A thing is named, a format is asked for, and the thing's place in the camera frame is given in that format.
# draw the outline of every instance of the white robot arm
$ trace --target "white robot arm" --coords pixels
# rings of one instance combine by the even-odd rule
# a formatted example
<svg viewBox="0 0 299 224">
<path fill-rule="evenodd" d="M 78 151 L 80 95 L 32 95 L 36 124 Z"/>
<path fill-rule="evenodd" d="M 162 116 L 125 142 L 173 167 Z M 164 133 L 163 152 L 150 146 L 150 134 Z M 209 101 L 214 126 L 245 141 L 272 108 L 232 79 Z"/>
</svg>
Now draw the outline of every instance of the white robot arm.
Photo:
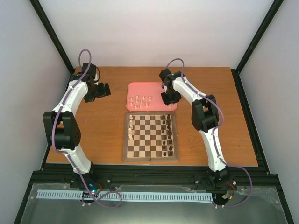
<svg viewBox="0 0 299 224">
<path fill-rule="evenodd" d="M 218 129 L 214 135 L 217 149 L 220 156 L 216 153 L 213 142 L 213 129 L 218 125 L 219 115 L 217 109 L 200 95 L 215 101 L 213 95 L 206 94 L 197 90 L 186 77 L 181 77 L 181 72 L 171 73 L 169 69 L 164 69 L 160 73 L 165 92 L 161 94 L 165 104 L 176 103 L 181 99 L 181 95 L 192 105 L 192 124 L 201 134 L 208 155 L 209 168 L 213 172 L 219 172 L 226 168 L 226 165 L 220 160 L 224 160 L 219 142 Z"/>
<path fill-rule="evenodd" d="M 47 141 L 51 144 L 54 118 L 63 105 L 55 127 L 55 146 L 60 152 L 64 152 L 64 155 L 73 166 L 74 172 L 78 173 L 78 168 L 81 174 L 89 173 L 92 163 L 87 159 L 80 145 L 81 133 L 75 120 L 77 109 L 82 99 L 85 102 L 92 102 L 95 98 L 111 94 L 108 83 L 98 83 L 99 74 L 96 73 L 96 67 L 93 64 L 91 64 L 84 78 L 75 85 L 87 68 L 87 65 L 88 63 L 84 63 L 82 72 L 73 74 L 70 77 L 68 89 L 53 111 L 45 112 L 43 115 Z"/>
</svg>

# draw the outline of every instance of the purple cable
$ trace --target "purple cable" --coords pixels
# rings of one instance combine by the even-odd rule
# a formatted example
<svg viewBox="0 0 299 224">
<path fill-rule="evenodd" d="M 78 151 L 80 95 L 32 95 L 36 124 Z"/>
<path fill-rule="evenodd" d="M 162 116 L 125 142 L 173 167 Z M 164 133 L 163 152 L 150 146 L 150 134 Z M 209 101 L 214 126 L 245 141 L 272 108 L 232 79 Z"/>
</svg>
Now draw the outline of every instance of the purple cable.
<svg viewBox="0 0 299 224">
<path fill-rule="evenodd" d="M 88 70 L 89 70 L 89 68 L 90 68 L 90 64 L 91 64 L 91 61 L 92 61 L 92 55 L 91 55 L 91 53 L 90 53 L 90 51 L 89 51 L 88 49 L 83 49 L 83 50 L 80 52 L 80 54 L 79 54 L 79 66 L 80 66 L 80 68 L 82 69 L 82 67 L 81 67 L 81 60 L 80 60 L 80 59 L 81 59 L 81 55 L 82 55 L 82 53 L 83 53 L 84 51 L 87 51 L 88 54 L 89 54 L 89 62 L 88 62 L 88 66 L 87 66 L 85 72 L 83 73 L 83 75 L 78 79 L 77 82 L 75 82 L 75 84 L 72 86 L 72 88 L 66 93 L 65 98 L 63 99 L 63 101 L 62 101 L 62 103 L 61 103 L 61 105 L 60 105 L 60 107 L 59 107 L 59 109 L 58 109 L 58 112 L 57 112 L 57 114 L 56 114 L 56 116 L 55 116 L 55 118 L 54 118 L 54 123 L 53 123 L 53 128 L 52 128 L 51 142 L 52 142 L 52 147 L 53 147 L 53 149 L 54 149 L 54 151 L 55 151 L 56 153 L 68 154 L 67 152 L 59 151 L 59 150 L 56 149 L 56 145 L 55 145 L 55 130 L 56 130 L 56 125 L 57 125 L 57 122 L 58 122 L 59 114 L 61 113 L 61 111 L 62 111 L 62 109 L 63 109 L 63 107 L 64 107 L 64 104 L 65 104 L 67 98 L 69 97 L 69 95 L 70 95 L 70 93 L 73 91 L 73 89 L 78 85 L 78 83 L 84 78 L 84 76 L 87 74 L 87 72 L 88 72 Z M 107 209 L 115 209 L 115 208 L 117 208 L 118 206 L 121 205 L 121 203 L 122 203 L 122 197 L 121 197 L 121 194 L 120 194 L 119 192 L 115 192 L 115 191 L 107 192 L 105 195 L 112 194 L 112 193 L 118 194 L 119 197 L 120 197 L 120 202 L 119 202 L 116 206 L 114 206 L 114 207 L 108 207 L 108 206 L 102 205 L 102 204 L 99 202 L 99 200 L 102 199 L 103 196 L 100 197 L 100 198 L 98 198 L 98 199 L 96 199 L 96 198 L 92 195 L 92 193 L 89 191 L 89 188 L 88 188 L 88 186 L 87 186 L 87 184 L 86 184 L 86 182 L 85 182 L 85 180 L 84 180 L 84 178 L 83 178 L 83 176 L 82 176 L 82 174 L 81 174 L 80 169 L 77 167 L 77 165 L 75 164 L 75 162 L 73 161 L 73 159 L 71 158 L 71 156 L 70 156 L 69 154 L 67 155 L 67 158 L 69 159 L 69 161 L 70 161 L 70 163 L 72 164 L 72 166 L 73 166 L 73 167 L 76 167 L 76 170 L 77 170 L 77 172 L 78 172 L 78 174 L 79 174 L 79 176 L 80 176 L 80 178 L 81 178 L 81 180 L 82 180 L 82 183 L 84 184 L 84 187 L 86 188 L 88 194 L 89 194 L 89 195 L 92 197 L 92 199 L 94 200 L 93 203 L 97 203 L 97 204 L 99 204 L 100 206 L 102 206 L 102 207 L 104 207 L 104 208 L 107 208 Z"/>
<path fill-rule="evenodd" d="M 185 78 L 184 78 L 184 75 L 183 75 L 183 74 L 184 74 L 185 63 L 184 63 L 184 61 L 183 61 L 181 58 L 175 58 L 175 59 L 171 60 L 171 61 L 167 64 L 166 68 L 168 68 L 168 66 L 169 66 L 172 62 L 174 62 L 174 61 L 176 61 L 176 60 L 179 60 L 179 61 L 182 62 L 181 78 L 182 78 L 183 82 L 185 82 Z M 218 126 L 216 126 L 216 127 L 213 129 L 213 131 L 212 131 L 212 132 L 213 132 L 213 142 L 214 142 L 214 145 L 215 145 L 216 153 L 217 153 L 217 155 L 219 156 L 220 161 L 221 161 L 224 165 L 226 165 L 226 166 L 228 166 L 228 167 L 234 167 L 234 168 L 239 168 L 239 169 L 244 170 L 244 172 L 247 174 L 247 176 L 248 176 L 248 178 L 249 178 L 249 181 L 250 181 L 250 193 L 249 193 L 248 197 L 246 197 L 243 201 L 241 201 L 241 202 L 239 202 L 239 203 L 237 203 L 237 204 L 234 204 L 234 205 L 226 205 L 226 206 L 224 206 L 224 207 L 226 207 L 226 208 L 233 208 L 233 207 L 236 207 L 236 206 L 238 206 L 238 205 L 241 205 L 241 204 L 245 203 L 245 202 L 250 198 L 250 196 L 251 196 L 251 194 L 252 194 L 252 188 L 253 188 L 253 185 L 252 185 L 252 179 L 251 179 L 251 177 L 250 177 L 250 174 L 248 173 L 248 171 L 247 171 L 244 167 L 227 164 L 227 163 L 220 157 L 220 153 L 219 153 L 218 148 L 217 148 L 216 138 L 215 138 L 215 135 L 214 135 L 214 134 L 215 134 L 216 129 L 220 128 L 220 127 L 223 125 L 223 123 L 224 123 L 224 121 L 225 121 L 225 119 L 224 119 L 224 114 L 223 114 L 222 110 L 220 109 L 220 107 L 219 107 L 216 103 L 214 103 L 212 100 L 210 100 L 210 99 L 207 98 L 206 96 L 203 96 L 203 95 L 199 94 L 199 93 L 198 93 L 195 89 L 193 89 L 193 87 L 190 86 L 187 82 L 185 82 L 185 84 L 186 84 L 186 85 L 187 85 L 187 86 L 188 86 L 188 87 L 189 87 L 189 88 L 190 88 L 196 95 L 202 97 L 203 99 L 205 99 L 205 100 L 207 100 L 208 102 L 210 102 L 211 104 L 213 104 L 213 105 L 217 108 L 217 110 L 220 112 L 220 114 L 221 114 L 222 122 L 221 122 Z"/>
</svg>

